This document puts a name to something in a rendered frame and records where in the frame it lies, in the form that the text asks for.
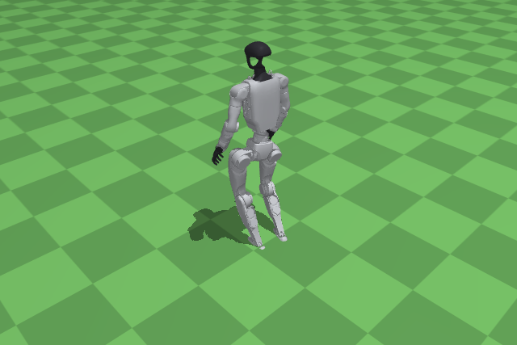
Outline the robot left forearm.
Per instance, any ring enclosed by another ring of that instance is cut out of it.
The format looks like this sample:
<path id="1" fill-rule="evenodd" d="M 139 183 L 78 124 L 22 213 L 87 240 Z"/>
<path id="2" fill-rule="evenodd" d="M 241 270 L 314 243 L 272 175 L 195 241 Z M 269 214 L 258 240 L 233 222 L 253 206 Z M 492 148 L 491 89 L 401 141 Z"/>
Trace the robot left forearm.
<path id="1" fill-rule="evenodd" d="M 221 131 L 221 136 L 219 138 L 218 144 L 216 147 L 221 147 L 223 149 L 222 152 L 225 152 L 225 150 L 228 148 L 230 140 L 233 137 L 233 133 L 226 132 L 228 120 L 225 121 L 223 129 Z"/>

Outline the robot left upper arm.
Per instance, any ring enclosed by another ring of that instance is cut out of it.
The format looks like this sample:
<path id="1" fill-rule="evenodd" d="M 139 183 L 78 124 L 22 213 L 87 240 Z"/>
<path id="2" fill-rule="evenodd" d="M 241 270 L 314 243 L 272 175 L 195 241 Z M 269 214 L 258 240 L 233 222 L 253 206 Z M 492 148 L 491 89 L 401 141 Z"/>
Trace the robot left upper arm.
<path id="1" fill-rule="evenodd" d="M 240 83 L 231 88 L 226 132 L 235 133 L 238 131 L 239 122 L 237 122 L 237 119 L 241 112 L 242 102 L 247 98 L 248 93 L 249 84 L 247 83 Z"/>

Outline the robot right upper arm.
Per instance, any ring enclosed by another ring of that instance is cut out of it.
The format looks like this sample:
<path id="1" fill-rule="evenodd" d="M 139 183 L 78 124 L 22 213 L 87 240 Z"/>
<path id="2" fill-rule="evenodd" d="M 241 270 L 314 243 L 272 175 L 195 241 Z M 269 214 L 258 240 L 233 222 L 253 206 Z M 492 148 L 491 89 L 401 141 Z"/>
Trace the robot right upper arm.
<path id="1" fill-rule="evenodd" d="M 275 73 L 280 80 L 280 114 L 286 113 L 290 108 L 288 93 L 288 78 L 282 74 Z"/>

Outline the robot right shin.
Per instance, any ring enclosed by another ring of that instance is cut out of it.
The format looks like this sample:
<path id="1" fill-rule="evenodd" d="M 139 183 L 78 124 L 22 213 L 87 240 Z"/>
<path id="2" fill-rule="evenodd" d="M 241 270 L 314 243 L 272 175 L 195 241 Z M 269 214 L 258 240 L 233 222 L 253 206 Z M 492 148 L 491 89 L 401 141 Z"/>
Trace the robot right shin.
<path id="1" fill-rule="evenodd" d="M 263 196 L 264 203 L 266 205 L 267 211 L 271 219 L 273 220 L 276 233 L 279 237 L 281 237 L 281 232 L 284 234 L 284 227 L 281 221 L 281 213 L 280 213 L 280 202 L 279 198 L 275 192 L 275 184 L 271 181 L 271 185 L 273 187 L 272 196 Z"/>

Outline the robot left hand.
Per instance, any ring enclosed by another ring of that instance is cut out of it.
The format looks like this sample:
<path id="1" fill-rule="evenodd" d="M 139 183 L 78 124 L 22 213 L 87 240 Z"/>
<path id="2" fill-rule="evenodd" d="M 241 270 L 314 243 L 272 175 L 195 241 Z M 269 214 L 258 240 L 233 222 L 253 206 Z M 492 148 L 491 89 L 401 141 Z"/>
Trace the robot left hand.
<path id="1" fill-rule="evenodd" d="M 217 163 L 219 163 L 219 162 L 217 161 L 217 159 L 218 159 L 219 161 L 221 161 L 221 159 L 219 158 L 218 154 L 223 158 L 223 156 L 221 155 L 221 154 L 223 153 L 222 151 L 223 151 L 223 149 L 222 149 L 221 147 L 219 147 L 219 146 L 218 146 L 218 147 L 216 147 L 216 149 L 215 149 L 215 151 L 214 151 L 214 153 L 213 153 L 212 162 L 213 162 L 216 166 L 217 166 L 216 162 L 217 162 Z M 215 161 L 216 161 L 216 162 L 215 162 Z"/>

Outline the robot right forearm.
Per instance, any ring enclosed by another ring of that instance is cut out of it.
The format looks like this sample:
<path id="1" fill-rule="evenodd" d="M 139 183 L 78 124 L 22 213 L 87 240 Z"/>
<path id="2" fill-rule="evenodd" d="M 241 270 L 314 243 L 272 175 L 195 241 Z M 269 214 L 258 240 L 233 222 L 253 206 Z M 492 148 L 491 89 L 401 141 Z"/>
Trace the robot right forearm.
<path id="1" fill-rule="evenodd" d="M 282 122 L 284 121 L 284 118 L 286 118 L 287 114 L 288 114 L 288 111 L 284 114 L 280 114 L 279 118 L 277 120 L 276 126 L 274 128 L 270 128 L 269 130 L 276 133 L 278 128 L 280 128 L 282 126 Z"/>

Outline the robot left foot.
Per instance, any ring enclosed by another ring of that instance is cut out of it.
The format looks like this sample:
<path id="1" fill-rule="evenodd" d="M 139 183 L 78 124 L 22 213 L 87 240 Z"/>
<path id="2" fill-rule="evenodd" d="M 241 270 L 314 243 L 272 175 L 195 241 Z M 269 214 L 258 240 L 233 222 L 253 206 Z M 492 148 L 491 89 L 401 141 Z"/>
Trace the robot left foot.
<path id="1" fill-rule="evenodd" d="M 251 236 L 249 236 L 249 237 L 248 237 L 248 240 L 249 240 L 249 241 L 254 245 L 254 243 L 253 243 L 253 240 L 252 240 Z M 260 248 L 259 248 L 259 249 L 261 249 L 261 250 L 265 249 L 265 246 L 261 246 L 260 242 L 259 242 L 259 246 L 260 246 Z"/>

